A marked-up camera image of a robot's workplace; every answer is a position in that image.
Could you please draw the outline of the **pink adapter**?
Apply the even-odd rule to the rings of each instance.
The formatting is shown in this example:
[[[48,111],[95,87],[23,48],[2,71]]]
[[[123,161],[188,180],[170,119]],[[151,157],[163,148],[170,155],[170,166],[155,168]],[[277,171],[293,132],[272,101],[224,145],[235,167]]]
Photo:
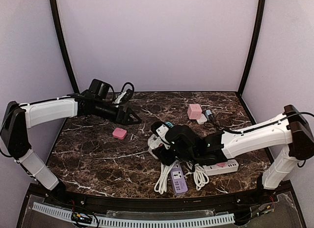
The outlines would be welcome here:
[[[113,137],[114,138],[117,138],[117,139],[120,139],[120,140],[123,140],[126,135],[127,135],[127,131],[125,129],[122,129],[122,128],[116,128],[113,133],[112,133]]]

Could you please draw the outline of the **black frame post left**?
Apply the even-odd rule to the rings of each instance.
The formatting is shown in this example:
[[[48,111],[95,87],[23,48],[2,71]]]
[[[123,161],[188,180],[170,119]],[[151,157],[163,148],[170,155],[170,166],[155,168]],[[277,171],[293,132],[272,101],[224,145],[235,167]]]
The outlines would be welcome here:
[[[64,38],[63,30],[62,30],[62,25],[61,25],[61,19],[60,19],[60,14],[58,10],[58,5],[57,5],[57,0],[49,0],[50,2],[50,8],[51,8],[51,13],[52,13],[52,18],[53,18],[53,23],[54,23],[54,28],[55,32],[57,35],[57,40],[60,48],[60,52],[63,58],[63,62],[65,65],[66,73],[68,76],[68,79],[71,84],[71,88],[74,93],[79,93],[79,87],[75,78],[75,74],[71,65],[70,57],[68,54],[67,50],[67,45],[66,41]]]

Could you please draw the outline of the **black frame post right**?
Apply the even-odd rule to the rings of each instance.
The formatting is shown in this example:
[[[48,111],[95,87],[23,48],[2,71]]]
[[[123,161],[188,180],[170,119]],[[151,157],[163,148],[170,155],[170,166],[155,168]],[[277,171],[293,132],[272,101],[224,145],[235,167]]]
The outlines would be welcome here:
[[[264,12],[264,7],[265,7],[265,1],[266,0],[258,0],[258,6],[257,6],[257,11],[256,11],[256,18],[255,18],[255,23],[254,23],[254,28],[252,32],[252,38],[251,38],[251,43],[250,47],[248,50],[248,55],[247,59],[245,62],[243,74],[241,77],[241,81],[237,90],[237,95],[241,98],[243,95],[243,92],[245,90],[245,86],[250,74],[251,66],[253,63],[258,39],[259,39],[259,34],[260,34],[260,29],[262,25],[262,18],[263,18],[263,12]]]

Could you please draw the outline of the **white square adapter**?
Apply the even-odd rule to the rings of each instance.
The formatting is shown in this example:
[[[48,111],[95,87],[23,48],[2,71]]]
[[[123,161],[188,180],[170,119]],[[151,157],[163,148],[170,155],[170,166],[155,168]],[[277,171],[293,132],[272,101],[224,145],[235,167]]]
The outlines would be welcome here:
[[[201,114],[201,117],[199,119],[197,119],[197,123],[199,125],[202,125],[202,124],[204,124],[207,121],[208,121],[208,119],[207,119],[207,117],[204,114]]]

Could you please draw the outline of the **teal power strip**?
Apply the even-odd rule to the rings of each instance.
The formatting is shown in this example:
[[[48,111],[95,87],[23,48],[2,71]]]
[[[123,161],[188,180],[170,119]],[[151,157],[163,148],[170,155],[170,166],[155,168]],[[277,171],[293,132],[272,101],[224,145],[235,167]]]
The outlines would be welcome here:
[[[174,125],[171,122],[165,122],[165,124],[169,127],[172,128]]]

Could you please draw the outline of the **white power strip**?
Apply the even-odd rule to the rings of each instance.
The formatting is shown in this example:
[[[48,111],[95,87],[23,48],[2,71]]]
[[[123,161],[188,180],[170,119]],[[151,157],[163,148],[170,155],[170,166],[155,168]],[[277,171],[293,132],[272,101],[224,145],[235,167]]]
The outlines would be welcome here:
[[[228,166],[225,168],[221,168],[219,166],[210,165],[210,166],[203,166],[205,173],[208,176],[215,176],[215,175],[221,175],[221,174],[228,174],[233,173],[238,170],[239,164],[235,159],[230,159],[227,161]]]

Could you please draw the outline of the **pink cube socket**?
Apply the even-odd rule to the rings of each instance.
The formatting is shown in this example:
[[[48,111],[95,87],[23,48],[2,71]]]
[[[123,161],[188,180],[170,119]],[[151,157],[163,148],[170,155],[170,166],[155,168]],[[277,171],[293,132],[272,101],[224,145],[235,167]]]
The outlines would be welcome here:
[[[202,108],[199,104],[189,104],[187,115],[190,120],[198,120],[202,115]]]

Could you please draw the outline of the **purple power strip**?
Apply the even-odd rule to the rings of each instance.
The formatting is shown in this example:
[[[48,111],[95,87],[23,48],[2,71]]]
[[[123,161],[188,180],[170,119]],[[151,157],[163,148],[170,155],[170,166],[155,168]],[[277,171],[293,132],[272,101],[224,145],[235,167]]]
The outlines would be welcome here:
[[[184,195],[188,191],[188,187],[179,162],[174,164],[170,171],[170,177],[174,195]]]

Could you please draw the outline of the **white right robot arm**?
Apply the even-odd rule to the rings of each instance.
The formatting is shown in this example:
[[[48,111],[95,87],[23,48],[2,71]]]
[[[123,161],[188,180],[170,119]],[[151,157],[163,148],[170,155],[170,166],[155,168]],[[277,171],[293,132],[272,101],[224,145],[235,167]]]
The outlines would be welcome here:
[[[280,154],[260,176],[260,188],[274,190],[299,162],[314,155],[314,136],[306,115],[313,116],[287,105],[283,113],[263,123],[238,130],[219,127],[206,137],[199,136],[187,125],[170,127],[156,122],[152,132],[157,142],[151,149],[164,165],[186,162],[200,179],[218,174],[237,156],[283,145]]]

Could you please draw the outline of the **black frame post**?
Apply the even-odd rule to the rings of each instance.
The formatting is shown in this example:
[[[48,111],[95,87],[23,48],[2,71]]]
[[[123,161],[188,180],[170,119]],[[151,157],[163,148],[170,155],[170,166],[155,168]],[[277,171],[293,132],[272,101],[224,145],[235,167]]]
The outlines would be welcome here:
[[[256,18],[255,18],[255,23],[254,23],[254,28],[252,32],[252,38],[251,38],[251,43],[250,47],[248,50],[248,55],[247,59],[245,62],[243,74],[241,77],[241,81],[237,90],[237,95],[241,98],[243,95],[243,92],[245,90],[245,86],[250,74],[251,66],[253,63],[258,39],[259,39],[259,34],[260,34],[260,29],[262,25],[262,18],[263,18],[263,12],[264,12],[264,7],[265,7],[265,1],[266,0],[258,0],[258,6],[257,6],[257,11],[256,11]]]
[[[57,35],[57,40],[60,48],[60,52],[63,58],[63,62],[65,65],[66,73],[68,76],[68,79],[71,84],[71,88],[74,93],[79,93],[79,87],[75,78],[75,74],[71,65],[70,57],[68,54],[67,50],[67,45],[66,41],[64,38],[63,30],[62,30],[62,25],[61,25],[61,19],[60,19],[60,14],[58,10],[58,5],[57,5],[57,0],[49,0],[50,2],[50,8],[51,8],[51,13],[52,13],[52,18],[53,18],[53,23],[54,23],[54,28],[55,32]]]

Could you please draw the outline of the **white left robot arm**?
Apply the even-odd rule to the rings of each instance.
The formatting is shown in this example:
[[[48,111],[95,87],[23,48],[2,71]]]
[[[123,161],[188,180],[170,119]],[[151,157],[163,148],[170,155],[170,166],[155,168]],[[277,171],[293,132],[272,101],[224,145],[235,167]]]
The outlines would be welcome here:
[[[0,127],[0,138],[7,152],[1,152],[6,158],[14,159],[21,167],[51,192],[64,191],[64,183],[47,167],[35,153],[29,142],[29,129],[79,116],[93,115],[118,125],[140,124],[141,118],[131,109],[124,108],[134,95],[134,85],[128,90],[122,89],[120,95],[106,99],[113,87],[101,80],[92,80],[88,89],[82,93],[73,93],[32,103],[8,103]]]

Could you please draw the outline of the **light blue charger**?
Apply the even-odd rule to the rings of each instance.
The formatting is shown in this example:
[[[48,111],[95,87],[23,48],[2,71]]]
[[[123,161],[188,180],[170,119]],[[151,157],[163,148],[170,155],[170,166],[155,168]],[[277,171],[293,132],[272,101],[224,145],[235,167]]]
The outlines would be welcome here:
[[[212,114],[210,110],[205,111],[205,116],[209,121],[212,121],[214,119],[214,115]]]

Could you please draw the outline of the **small circuit board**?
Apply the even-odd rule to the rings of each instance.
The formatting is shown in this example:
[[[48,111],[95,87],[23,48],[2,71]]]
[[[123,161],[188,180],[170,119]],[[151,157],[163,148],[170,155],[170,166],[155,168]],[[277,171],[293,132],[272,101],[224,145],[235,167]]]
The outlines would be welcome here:
[[[73,212],[71,215],[71,220],[77,223],[86,223],[86,224],[92,223],[92,217],[84,213]]]

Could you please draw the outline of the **white round power plug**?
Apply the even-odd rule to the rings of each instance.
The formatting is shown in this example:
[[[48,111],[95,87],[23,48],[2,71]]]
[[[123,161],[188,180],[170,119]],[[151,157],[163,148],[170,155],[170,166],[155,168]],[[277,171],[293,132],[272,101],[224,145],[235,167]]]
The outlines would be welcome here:
[[[148,139],[148,151],[152,152],[154,149],[159,148],[160,146],[163,145],[162,140],[160,137],[156,136],[155,134],[152,134],[149,139]]]

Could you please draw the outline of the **pink triangular power strip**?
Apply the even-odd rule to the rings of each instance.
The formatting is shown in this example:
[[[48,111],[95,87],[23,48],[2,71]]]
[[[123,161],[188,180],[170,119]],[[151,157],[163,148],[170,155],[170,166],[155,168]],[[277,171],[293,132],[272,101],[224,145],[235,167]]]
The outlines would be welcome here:
[[[225,168],[225,167],[228,166],[228,163],[227,162],[223,162],[223,163],[217,163],[216,165],[221,167],[221,168]]]

